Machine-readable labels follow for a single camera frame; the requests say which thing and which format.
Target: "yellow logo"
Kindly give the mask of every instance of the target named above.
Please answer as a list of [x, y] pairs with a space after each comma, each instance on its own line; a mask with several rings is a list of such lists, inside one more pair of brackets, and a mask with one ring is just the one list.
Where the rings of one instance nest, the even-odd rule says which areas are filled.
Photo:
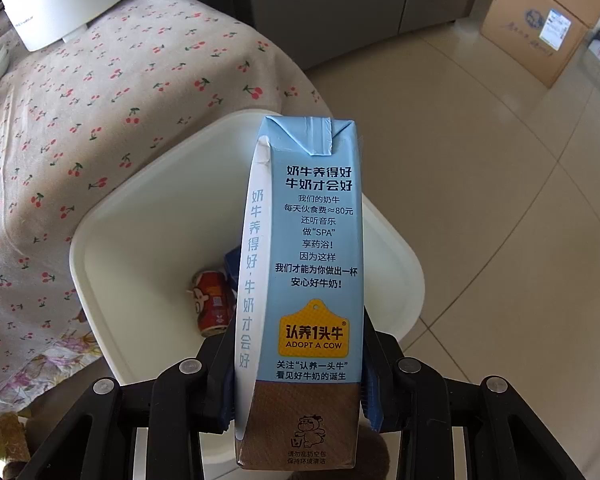
[[336, 316], [321, 300], [311, 300], [280, 318], [278, 353], [290, 357], [345, 357], [349, 353], [349, 320]]

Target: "folded carton flap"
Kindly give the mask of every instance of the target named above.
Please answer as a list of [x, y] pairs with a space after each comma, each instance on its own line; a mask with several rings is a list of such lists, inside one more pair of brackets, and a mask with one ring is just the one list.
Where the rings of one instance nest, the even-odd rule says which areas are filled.
[[331, 155], [332, 140], [353, 121], [328, 117], [267, 116], [309, 155]]

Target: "white trash bin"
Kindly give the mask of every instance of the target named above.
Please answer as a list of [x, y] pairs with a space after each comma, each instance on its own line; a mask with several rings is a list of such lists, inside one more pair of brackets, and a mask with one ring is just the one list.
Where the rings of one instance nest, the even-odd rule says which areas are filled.
[[[93, 333], [121, 384], [156, 378], [202, 345], [191, 276], [240, 244], [256, 136], [266, 110], [227, 115], [113, 191], [80, 222], [70, 266]], [[424, 277], [411, 248], [363, 197], [365, 306], [398, 341], [416, 323]], [[234, 461], [233, 426], [201, 435], [205, 465]]]

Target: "tablecloth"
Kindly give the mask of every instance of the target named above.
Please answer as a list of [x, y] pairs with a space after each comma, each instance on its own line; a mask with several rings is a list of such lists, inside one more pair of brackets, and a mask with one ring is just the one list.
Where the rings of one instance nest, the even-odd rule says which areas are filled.
[[251, 27], [195, 0], [123, 0], [71, 43], [0, 46], [0, 413], [100, 356], [69, 267], [82, 216], [134, 172], [249, 107], [329, 111]]

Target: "tile floor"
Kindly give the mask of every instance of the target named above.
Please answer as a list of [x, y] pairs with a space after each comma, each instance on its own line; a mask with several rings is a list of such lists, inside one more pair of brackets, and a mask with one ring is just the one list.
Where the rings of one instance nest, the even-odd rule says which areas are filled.
[[480, 36], [490, 1], [309, 77], [356, 120], [363, 190], [422, 263], [406, 354], [503, 375], [600, 479], [600, 73], [582, 48], [547, 90]]

